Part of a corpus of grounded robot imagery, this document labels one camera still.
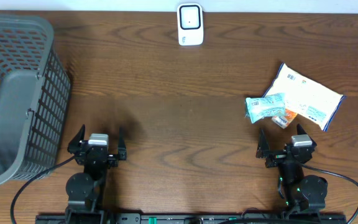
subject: wood grain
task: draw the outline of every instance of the wood grain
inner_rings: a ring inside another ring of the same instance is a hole
[[[106,208],[158,212],[241,212],[285,206],[278,172],[255,158],[258,128],[281,148],[295,133],[268,119],[251,125],[244,97],[260,96],[281,62],[343,93],[329,131],[297,117],[318,143],[309,165],[358,181],[358,15],[206,13],[204,43],[180,47],[175,13],[4,12],[35,14],[55,29],[55,48],[73,76],[59,161],[81,124],[111,138],[123,126],[128,161],[109,173]],[[60,213],[75,163],[33,183],[16,204],[18,223]],[[325,212],[348,218],[358,189],[328,180]],[[0,186],[0,223],[9,222],[21,181]]]

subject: black cable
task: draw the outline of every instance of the black cable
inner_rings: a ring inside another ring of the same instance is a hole
[[[312,222],[305,220],[283,220],[283,219],[274,219],[274,218],[247,218],[240,220],[229,220],[221,222],[219,224],[238,224],[238,223],[272,223],[272,224],[321,224],[320,222]]]
[[[352,182],[353,184],[355,184],[357,187],[358,187],[358,182],[353,180],[352,178],[350,177],[346,177],[345,175],[342,175],[342,174],[337,174],[337,173],[334,173],[334,172],[330,172],[330,171],[326,171],[326,170],[322,170],[322,169],[317,169],[317,168],[314,168],[314,167],[310,167],[310,166],[307,166],[307,165],[304,165],[302,164],[301,162],[299,161],[296,161],[297,164],[301,165],[303,168],[306,168],[306,169],[309,169],[309,170],[313,170],[313,171],[317,171],[317,172],[322,172],[324,174],[329,174],[329,175],[333,175],[335,177],[340,177],[340,178],[343,178],[347,181],[350,181]],[[356,218],[356,216],[358,215],[358,206],[357,206],[357,209],[356,211],[353,213],[352,217],[347,221],[347,224],[350,224],[354,221],[354,219]]]
[[[11,220],[12,220],[12,223],[13,224],[17,224],[16,223],[16,219],[15,219],[15,214],[14,214],[14,209],[15,209],[15,204],[16,204],[16,201],[17,201],[17,198],[19,198],[19,195],[23,192],[23,190],[31,184],[31,182],[33,182],[34,180],[40,178],[42,175],[50,172],[50,171],[53,171],[54,169],[56,168],[59,168],[67,163],[69,163],[70,161],[72,161],[73,159],[75,158],[75,156],[72,156],[71,158],[67,159],[66,161],[62,162],[62,163],[59,163],[49,169],[46,169],[40,173],[38,173],[37,175],[33,176],[33,178],[31,178],[29,181],[27,181],[20,189],[19,191],[17,191],[15,197],[13,198],[13,201],[11,203]]]
[[[259,210],[259,208],[255,208],[255,207],[247,208],[247,209],[241,214],[241,218],[244,218],[244,215],[246,215],[246,213],[248,213],[249,210],[256,210],[256,211],[258,211],[258,212],[264,217],[264,219],[266,219],[265,214],[263,214],[263,212],[262,212],[261,210]]]

